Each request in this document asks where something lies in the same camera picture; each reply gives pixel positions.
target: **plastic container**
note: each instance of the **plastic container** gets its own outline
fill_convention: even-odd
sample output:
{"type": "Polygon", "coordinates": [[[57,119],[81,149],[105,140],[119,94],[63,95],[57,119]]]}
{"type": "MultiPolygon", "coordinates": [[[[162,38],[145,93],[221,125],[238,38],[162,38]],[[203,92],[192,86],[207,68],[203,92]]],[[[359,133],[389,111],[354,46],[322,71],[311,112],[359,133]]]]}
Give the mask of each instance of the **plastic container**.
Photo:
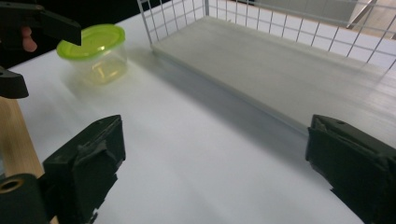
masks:
{"type": "Polygon", "coordinates": [[[99,24],[81,32],[81,46],[61,41],[58,55],[69,61],[95,84],[106,84],[127,70],[127,56],[123,46],[124,30],[114,24],[99,24]]]}

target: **black clamp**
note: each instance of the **black clamp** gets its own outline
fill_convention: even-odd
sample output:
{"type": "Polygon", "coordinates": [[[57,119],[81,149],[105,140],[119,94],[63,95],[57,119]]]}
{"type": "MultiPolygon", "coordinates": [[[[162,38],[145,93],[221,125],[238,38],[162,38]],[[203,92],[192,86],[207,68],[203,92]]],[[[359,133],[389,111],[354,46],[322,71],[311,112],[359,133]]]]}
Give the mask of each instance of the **black clamp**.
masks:
{"type": "Polygon", "coordinates": [[[396,223],[396,149],[319,115],[308,131],[306,159],[332,192],[366,224],[396,223]]]}
{"type": "MultiPolygon", "coordinates": [[[[5,49],[23,49],[21,27],[42,28],[45,35],[81,45],[76,21],[45,10],[40,5],[0,2],[0,40],[5,49]]],[[[20,74],[0,68],[0,96],[17,99],[29,95],[20,74]]]]}
{"type": "Polygon", "coordinates": [[[44,160],[40,178],[0,180],[0,223],[93,223],[124,160],[120,116],[97,120],[44,160]]]}

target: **white table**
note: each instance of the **white table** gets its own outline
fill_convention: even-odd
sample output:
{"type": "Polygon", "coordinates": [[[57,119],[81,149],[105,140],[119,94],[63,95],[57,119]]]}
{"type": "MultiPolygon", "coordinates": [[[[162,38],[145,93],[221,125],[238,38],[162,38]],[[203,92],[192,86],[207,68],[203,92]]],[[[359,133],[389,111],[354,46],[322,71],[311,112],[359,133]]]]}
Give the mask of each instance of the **white table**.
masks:
{"type": "Polygon", "coordinates": [[[108,85],[79,82],[54,51],[11,69],[41,161],[122,115],[127,159],[95,223],[361,223],[304,160],[306,136],[155,56],[140,15],[120,26],[129,70],[108,85]]]}

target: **wire rack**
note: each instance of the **wire rack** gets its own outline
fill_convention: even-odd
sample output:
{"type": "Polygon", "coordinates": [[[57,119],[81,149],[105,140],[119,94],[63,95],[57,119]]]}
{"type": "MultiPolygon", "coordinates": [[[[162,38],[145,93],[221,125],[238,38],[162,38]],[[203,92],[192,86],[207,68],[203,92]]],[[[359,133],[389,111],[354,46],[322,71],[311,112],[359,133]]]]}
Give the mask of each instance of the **wire rack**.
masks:
{"type": "Polygon", "coordinates": [[[151,44],[210,16],[396,70],[391,0],[137,1],[151,44]]]}

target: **container lid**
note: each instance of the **container lid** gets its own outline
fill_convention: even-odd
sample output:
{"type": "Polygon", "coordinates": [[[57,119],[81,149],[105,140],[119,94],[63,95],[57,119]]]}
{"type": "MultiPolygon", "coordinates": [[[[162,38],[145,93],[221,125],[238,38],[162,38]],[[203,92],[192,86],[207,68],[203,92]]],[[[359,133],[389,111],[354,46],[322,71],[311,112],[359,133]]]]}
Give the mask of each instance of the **container lid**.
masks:
{"type": "Polygon", "coordinates": [[[124,30],[113,24],[100,24],[81,31],[81,46],[62,40],[56,52],[68,60],[85,60],[113,49],[125,40],[124,30]]]}

